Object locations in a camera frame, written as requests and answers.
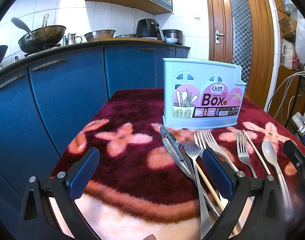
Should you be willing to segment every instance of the door handle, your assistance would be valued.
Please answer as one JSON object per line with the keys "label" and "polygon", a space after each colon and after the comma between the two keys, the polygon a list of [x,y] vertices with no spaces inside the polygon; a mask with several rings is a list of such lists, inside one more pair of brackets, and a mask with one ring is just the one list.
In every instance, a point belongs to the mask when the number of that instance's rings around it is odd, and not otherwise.
{"label": "door handle", "polygon": [[37,67],[34,67],[34,68],[33,68],[33,71],[35,71],[35,70],[37,70],[37,69],[40,69],[40,68],[42,68],[42,67],[45,67],[45,66],[48,66],[48,65],[57,63],[57,62],[65,61],[65,60],[66,60],[66,58],[60,58],[60,59],[56,59],[56,60],[47,62],[47,63],[45,63],[45,64],[39,65],[39,66],[37,66]]}
{"label": "door handle", "polygon": [[216,31],[214,32],[214,39],[215,39],[216,44],[219,44],[219,36],[224,36],[224,35],[225,35],[225,34],[223,34],[223,33],[219,33],[218,30],[216,30]]}
{"label": "door handle", "polygon": [[13,78],[7,80],[6,82],[4,82],[3,84],[0,85],[0,89],[1,89],[3,86],[6,86],[7,84],[9,84],[10,82],[13,82],[14,80],[16,80],[16,79],[18,79],[18,78],[21,78],[21,77],[23,77],[23,76],[25,76],[24,73],[19,74],[19,75],[13,77]]}

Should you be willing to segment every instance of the metal pitcher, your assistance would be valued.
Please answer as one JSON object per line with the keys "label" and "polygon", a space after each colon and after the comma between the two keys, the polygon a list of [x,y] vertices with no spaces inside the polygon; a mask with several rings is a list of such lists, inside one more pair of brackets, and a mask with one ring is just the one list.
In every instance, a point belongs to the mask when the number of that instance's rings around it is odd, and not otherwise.
{"label": "metal pitcher", "polygon": [[63,45],[71,45],[76,44],[76,38],[80,38],[80,43],[83,41],[83,38],[81,36],[75,36],[75,33],[68,33],[66,36],[63,37]]}

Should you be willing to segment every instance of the fuzzy blanket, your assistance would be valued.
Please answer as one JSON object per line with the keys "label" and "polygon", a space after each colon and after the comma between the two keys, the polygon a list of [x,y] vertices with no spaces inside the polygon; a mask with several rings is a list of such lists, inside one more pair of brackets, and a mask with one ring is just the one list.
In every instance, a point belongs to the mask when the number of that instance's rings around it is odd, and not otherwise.
{"label": "fuzzy blanket", "polygon": [[[103,240],[142,240],[150,234],[157,240],[199,238],[198,191],[163,146],[159,133],[163,109],[163,89],[117,91],[69,144],[54,168],[52,176],[67,171],[90,146],[99,149],[99,166],[83,196],[75,202]],[[262,141],[273,144],[293,202],[298,201],[293,194],[296,169],[282,147],[292,139],[305,154],[302,143],[244,98],[238,124],[211,132],[236,167],[249,177],[250,169],[237,156],[235,131],[243,129],[259,152]],[[169,130],[179,142],[193,140],[198,131]],[[248,152],[258,178],[264,178],[266,172],[249,144]],[[267,166],[275,176],[273,167]],[[58,210],[55,213],[69,235]]]}

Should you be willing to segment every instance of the black countertop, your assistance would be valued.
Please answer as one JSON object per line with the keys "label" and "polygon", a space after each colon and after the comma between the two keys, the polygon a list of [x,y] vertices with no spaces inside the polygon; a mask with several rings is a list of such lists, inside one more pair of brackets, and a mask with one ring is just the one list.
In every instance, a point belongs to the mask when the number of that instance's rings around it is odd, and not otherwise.
{"label": "black countertop", "polygon": [[84,49],[89,47],[100,47],[100,46],[108,46],[108,45],[123,45],[123,44],[131,44],[131,45],[150,45],[150,46],[171,46],[176,48],[183,48],[183,49],[190,49],[190,47],[181,46],[181,45],[174,45],[169,44],[165,42],[159,42],[159,41],[153,41],[153,40],[145,40],[142,39],[140,41],[137,40],[128,40],[128,39],[116,39],[116,40],[105,40],[105,41],[93,41],[93,42],[84,42],[79,44],[73,44],[73,45],[67,45],[67,46],[61,46],[58,48],[48,49],[41,52],[37,52],[35,54],[32,54],[28,57],[25,57],[23,59],[20,59],[7,67],[4,67],[0,70],[0,78],[5,76],[8,73],[11,73],[13,71],[17,71],[18,69],[25,67],[27,64],[30,64],[33,61],[39,60],[41,58],[45,58],[48,56],[52,56],[61,52],[66,52],[74,49]]}

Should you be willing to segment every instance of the silver bolt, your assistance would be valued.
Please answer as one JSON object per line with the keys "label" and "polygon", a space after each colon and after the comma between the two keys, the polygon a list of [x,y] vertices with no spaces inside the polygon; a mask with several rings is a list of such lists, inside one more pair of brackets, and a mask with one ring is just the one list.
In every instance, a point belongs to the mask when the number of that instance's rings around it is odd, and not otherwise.
{"label": "silver bolt", "polygon": [[243,178],[245,176],[245,173],[243,171],[237,171],[237,176]]}
{"label": "silver bolt", "polygon": [[270,174],[267,176],[267,179],[270,180],[270,181],[273,181],[273,180],[274,180],[273,176],[270,175]]}
{"label": "silver bolt", "polygon": [[29,178],[29,182],[30,182],[30,183],[34,182],[35,180],[36,180],[36,177],[35,177],[35,176],[32,176],[32,177]]}
{"label": "silver bolt", "polygon": [[65,177],[66,173],[64,171],[61,171],[60,173],[57,174],[57,178],[61,179]]}

